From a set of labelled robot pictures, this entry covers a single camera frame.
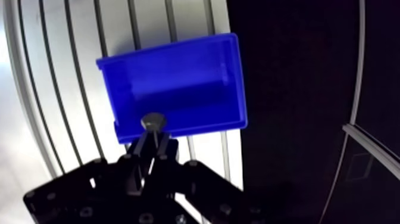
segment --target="black panel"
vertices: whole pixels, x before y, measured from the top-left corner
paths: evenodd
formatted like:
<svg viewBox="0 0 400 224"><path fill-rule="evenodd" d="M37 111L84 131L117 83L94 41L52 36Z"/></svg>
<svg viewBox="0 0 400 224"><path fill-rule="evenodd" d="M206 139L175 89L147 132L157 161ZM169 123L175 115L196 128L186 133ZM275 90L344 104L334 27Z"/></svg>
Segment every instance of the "black panel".
<svg viewBox="0 0 400 224"><path fill-rule="evenodd" d="M249 125L245 190L285 223L317 223L357 71L358 1L228 1Z"/></svg>
<svg viewBox="0 0 400 224"><path fill-rule="evenodd" d="M367 1L357 124L400 155L400 2Z"/></svg>
<svg viewBox="0 0 400 224"><path fill-rule="evenodd" d="M354 156L360 153L367 151L349 138L343 167L323 224L400 223L399 180L376 159L369 171L363 163L354 164ZM365 177L349 178L353 167L363 169Z"/></svg>

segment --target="screw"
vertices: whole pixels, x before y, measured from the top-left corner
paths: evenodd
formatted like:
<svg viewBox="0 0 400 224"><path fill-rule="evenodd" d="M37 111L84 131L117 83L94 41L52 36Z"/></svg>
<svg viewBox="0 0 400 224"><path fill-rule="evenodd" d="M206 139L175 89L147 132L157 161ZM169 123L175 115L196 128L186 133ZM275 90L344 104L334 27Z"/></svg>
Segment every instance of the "screw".
<svg viewBox="0 0 400 224"><path fill-rule="evenodd" d="M151 213L142 213L139 216L140 224L152 224L154 222L153 215Z"/></svg>
<svg viewBox="0 0 400 224"><path fill-rule="evenodd" d="M35 195L34 191L29 191L28 193L26 193L25 197L32 198L34 195Z"/></svg>
<svg viewBox="0 0 400 224"><path fill-rule="evenodd" d="M232 211L232 208L230 206L228 206L227 204L222 204L220 205L220 210L226 215L228 216L230 214L230 212Z"/></svg>
<svg viewBox="0 0 400 224"><path fill-rule="evenodd" d="M159 132L163 129L167 120L160 113L148 113L140 121L143 128L149 132Z"/></svg>
<svg viewBox="0 0 400 224"><path fill-rule="evenodd" d="M55 198L54 192L47 195L47 200L49 200L49 201L53 200L54 198Z"/></svg>
<svg viewBox="0 0 400 224"><path fill-rule="evenodd" d="M182 214L176 216L175 218L176 224L186 224L186 217Z"/></svg>
<svg viewBox="0 0 400 224"><path fill-rule="evenodd" d="M195 161L195 160L189 161L189 166L193 166L193 167L197 166L197 161Z"/></svg>
<svg viewBox="0 0 400 224"><path fill-rule="evenodd" d="M79 216L82 218L92 217L92 215L93 209L91 207L83 207L79 212Z"/></svg>
<svg viewBox="0 0 400 224"><path fill-rule="evenodd" d="M160 156L160 160L166 160L166 159L168 159L168 156L167 156L167 155L161 155L161 156Z"/></svg>

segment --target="blue bin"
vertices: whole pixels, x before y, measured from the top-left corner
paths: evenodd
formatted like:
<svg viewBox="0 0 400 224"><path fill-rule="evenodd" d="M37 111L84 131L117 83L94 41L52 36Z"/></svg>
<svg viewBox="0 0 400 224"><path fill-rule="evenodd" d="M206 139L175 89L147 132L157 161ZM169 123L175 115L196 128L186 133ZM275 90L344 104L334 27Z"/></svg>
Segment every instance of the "blue bin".
<svg viewBox="0 0 400 224"><path fill-rule="evenodd" d="M235 34L208 36L97 60L119 143L143 132L147 113L165 115L172 136L247 125Z"/></svg>

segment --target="metal bolt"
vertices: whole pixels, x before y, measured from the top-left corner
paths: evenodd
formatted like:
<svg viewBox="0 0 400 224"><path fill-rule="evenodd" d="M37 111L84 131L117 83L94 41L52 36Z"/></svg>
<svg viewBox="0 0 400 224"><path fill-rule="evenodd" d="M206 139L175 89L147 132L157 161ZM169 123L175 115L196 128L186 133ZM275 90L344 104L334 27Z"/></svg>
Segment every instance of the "metal bolt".
<svg viewBox="0 0 400 224"><path fill-rule="evenodd" d="M140 121L143 128L149 132L159 132L163 129L167 120L164 115L160 113L149 113L146 114Z"/></svg>
<svg viewBox="0 0 400 224"><path fill-rule="evenodd" d="M252 214L259 214L261 212L261 209L257 207L251 207L249 210Z"/></svg>
<svg viewBox="0 0 400 224"><path fill-rule="evenodd" d="M94 161L95 163L101 163L101 158L97 158L97 159L95 159L95 161Z"/></svg>
<svg viewBox="0 0 400 224"><path fill-rule="evenodd" d="M32 198L34 195L35 195L34 191L29 191L28 193L26 193L25 197Z"/></svg>
<svg viewBox="0 0 400 224"><path fill-rule="evenodd" d="M49 201L53 200L54 198L55 198L55 193L54 192L52 192L52 193L47 195L47 200L49 200Z"/></svg>
<svg viewBox="0 0 400 224"><path fill-rule="evenodd" d="M192 187L191 187L190 191L192 194L196 193L196 184L194 182L192 182Z"/></svg>
<svg viewBox="0 0 400 224"><path fill-rule="evenodd" d="M139 216L140 224L152 224L154 222L153 215L151 213L142 213Z"/></svg>
<svg viewBox="0 0 400 224"><path fill-rule="evenodd" d="M193 166L193 167L197 166L197 161L195 161L195 160L189 161L189 166Z"/></svg>
<svg viewBox="0 0 400 224"><path fill-rule="evenodd" d="M175 218L176 224L186 224L186 217L182 214L176 216Z"/></svg>
<svg viewBox="0 0 400 224"><path fill-rule="evenodd" d="M166 160L166 159L168 159L168 156L167 156L167 155L161 155L161 156L160 156L160 160Z"/></svg>
<svg viewBox="0 0 400 224"><path fill-rule="evenodd" d="M230 206L228 206L227 204L222 204L222 205L220 205L220 210L221 210L226 216L228 216L228 215L231 213L232 208L231 208Z"/></svg>
<svg viewBox="0 0 400 224"><path fill-rule="evenodd" d="M91 207L83 207L79 212L79 216L83 218L92 217L93 209Z"/></svg>

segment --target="dark background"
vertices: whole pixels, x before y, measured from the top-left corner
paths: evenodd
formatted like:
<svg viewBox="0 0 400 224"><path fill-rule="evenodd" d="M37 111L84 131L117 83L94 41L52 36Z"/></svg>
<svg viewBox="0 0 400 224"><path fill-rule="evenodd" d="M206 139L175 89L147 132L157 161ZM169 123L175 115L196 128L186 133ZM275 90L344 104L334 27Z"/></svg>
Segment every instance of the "dark background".
<svg viewBox="0 0 400 224"><path fill-rule="evenodd" d="M400 7L396 5L395 1L367 1L364 73L369 86L362 89L357 122L400 152L394 138L400 134L400 107L385 117L386 123L376 120L382 118L382 108L393 107L400 96L396 88L400 76L395 74L400 71ZM351 114L358 7L355 0L228 1L231 29L240 42L248 107L249 125L242 131L245 191L264 205L273 223L318 223L321 216L342 150L342 125ZM375 97L381 88L388 88L387 82L392 82L390 89ZM386 98L391 101L371 110ZM388 127L392 120L397 123ZM385 138L394 126L391 140ZM376 160L365 176L370 158L349 140L324 223L385 223L385 211L390 220L399 220L390 211L393 200L382 205L393 194L382 192L385 181L391 189L399 183ZM368 198L377 192L381 199ZM363 213L368 215L357 218Z"/></svg>

